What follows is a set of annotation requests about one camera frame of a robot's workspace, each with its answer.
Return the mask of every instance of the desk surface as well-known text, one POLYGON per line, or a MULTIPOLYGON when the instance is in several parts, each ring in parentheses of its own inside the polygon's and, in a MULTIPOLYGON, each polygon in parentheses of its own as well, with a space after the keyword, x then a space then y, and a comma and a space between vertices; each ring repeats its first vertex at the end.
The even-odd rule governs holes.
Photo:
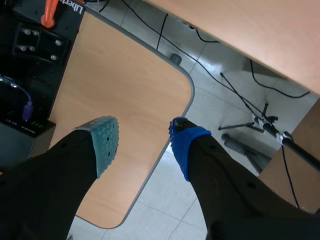
POLYGON ((113 228, 133 206, 164 151, 169 122, 184 115, 194 87, 182 68, 100 19, 84 14, 51 112, 51 145, 92 119, 117 118, 116 157, 77 211, 94 225, 113 228))
MULTIPOLYGON (((320 159, 319 119, 320 100, 292 133, 294 141, 317 159, 320 159)), ((300 207, 309 213, 315 213, 320 209, 320 173, 286 147, 285 159, 300 207)), ((275 153, 259 178, 276 194, 295 205, 281 149, 275 153)))
POLYGON ((147 0, 320 94, 319 0, 147 0))

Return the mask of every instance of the purple connector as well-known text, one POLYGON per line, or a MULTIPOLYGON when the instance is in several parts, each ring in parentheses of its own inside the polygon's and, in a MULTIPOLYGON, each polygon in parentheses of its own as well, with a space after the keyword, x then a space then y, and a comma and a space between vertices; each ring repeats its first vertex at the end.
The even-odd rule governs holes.
POLYGON ((31 118, 33 111, 34 106, 32 105, 32 101, 28 101, 27 104, 24 105, 22 119, 28 121, 31 118))

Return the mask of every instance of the orange handle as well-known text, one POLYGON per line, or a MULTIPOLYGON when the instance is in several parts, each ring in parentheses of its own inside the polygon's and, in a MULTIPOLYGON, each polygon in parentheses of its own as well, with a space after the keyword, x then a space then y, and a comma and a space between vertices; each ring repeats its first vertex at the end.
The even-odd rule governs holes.
POLYGON ((46 28, 52 28, 55 25, 54 15, 59 0, 46 0, 44 14, 41 17, 41 24, 46 28))

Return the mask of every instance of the desk edge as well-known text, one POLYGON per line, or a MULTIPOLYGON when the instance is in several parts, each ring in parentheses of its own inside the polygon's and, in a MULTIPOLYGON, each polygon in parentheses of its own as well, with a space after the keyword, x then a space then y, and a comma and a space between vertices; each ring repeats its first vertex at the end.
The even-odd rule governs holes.
MULTIPOLYGON (((155 55, 157 55, 159 58, 161 58, 162 60, 164 60, 165 62, 167 62, 168 64, 170 64, 171 66, 173 66, 175 69, 177 69, 179 72, 181 72, 186 79, 188 80, 189 84, 190 84, 190 88, 191 88, 191 96, 190 96, 190 100, 185 108, 185 110, 183 111, 181 117, 184 117, 187 113, 187 111, 189 110, 192 102, 194 101, 195 98, 195 85, 194 82, 191 78, 191 76, 189 75, 189 73, 184 70, 181 66, 175 64, 174 62, 172 62, 168 57, 166 57, 165 55, 163 55, 161 52, 157 51, 156 49, 154 49, 152 46, 148 45, 147 43, 145 43, 144 41, 142 41, 140 38, 136 37, 135 35, 133 35, 132 33, 128 32, 127 30, 125 30, 124 28, 122 28, 121 26, 117 25, 116 23, 114 23, 113 21, 107 19, 106 17, 100 15, 99 13, 95 12, 94 10, 88 8, 87 6, 85 7, 85 11, 88 14, 93 15, 94 17, 98 18, 99 20, 103 21, 104 23, 108 24, 109 26, 113 27, 114 29, 118 30, 119 32, 121 32, 122 34, 126 35, 127 37, 131 38, 132 40, 136 41, 138 44, 142 45, 143 47, 145 47, 146 49, 148 49, 150 52, 154 53, 155 55)), ((77 216, 78 218, 100 228, 100 229, 115 229, 117 227, 119 227, 120 225, 122 225, 125 220, 127 219, 129 213, 131 212, 132 208, 134 207, 135 203, 137 202, 142 190, 145 188, 149 178, 151 177, 152 173, 154 172, 154 170, 156 169, 161 157, 163 156, 163 154, 165 153, 168 145, 170 143, 170 139, 169 139, 169 134, 168 134, 168 140, 166 141, 162 151, 160 152, 159 156, 157 157, 154 165, 152 166, 150 172, 148 173, 148 175, 146 176, 143 184, 141 185, 137 195, 135 196, 134 200, 132 201, 128 211, 126 212, 126 214, 124 215, 122 221, 111 228, 104 228, 104 227, 100 227, 98 225, 93 224, 92 222, 89 222, 88 220, 82 218, 81 216, 77 216)))

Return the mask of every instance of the tile floor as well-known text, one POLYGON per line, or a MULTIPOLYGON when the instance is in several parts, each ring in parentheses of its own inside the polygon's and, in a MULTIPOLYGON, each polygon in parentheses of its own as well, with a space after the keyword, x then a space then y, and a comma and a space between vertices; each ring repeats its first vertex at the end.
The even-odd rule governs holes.
MULTIPOLYGON (((125 0, 151 27, 160 32, 165 13, 140 0, 125 0)), ((88 3, 98 11, 104 5, 88 3)), ((110 0, 101 12, 103 16, 136 35, 152 47, 156 47, 158 35, 147 28, 120 0, 110 0)), ((200 32, 205 40, 211 37, 200 32)), ((248 100, 263 108, 269 103, 268 114, 279 117, 279 130, 292 132, 318 99, 309 94, 300 99, 291 99, 254 83, 249 72, 242 71, 246 58, 221 43, 202 42, 194 29, 180 19, 169 15, 163 35, 186 53, 198 59, 219 81, 223 72, 237 91, 248 100)), ((210 130, 222 142, 219 126, 241 124, 251 119, 251 114, 238 97, 213 81, 193 59, 181 53, 165 39, 161 39, 159 51, 170 57, 175 53, 182 57, 181 66, 191 75, 195 85, 194 101, 187 118, 210 130)), ((305 92, 292 82, 257 74, 261 83, 273 86, 288 94, 305 92)), ((268 134, 251 129, 226 131, 231 136, 272 155, 280 145, 268 134)), ((227 151, 235 160, 256 174, 249 161, 231 150, 227 151)), ((204 240, 206 225, 199 201, 190 183, 184 180, 170 147, 161 158, 150 180, 142 191, 126 221, 115 229, 101 229, 75 217, 70 229, 75 240, 204 240)))

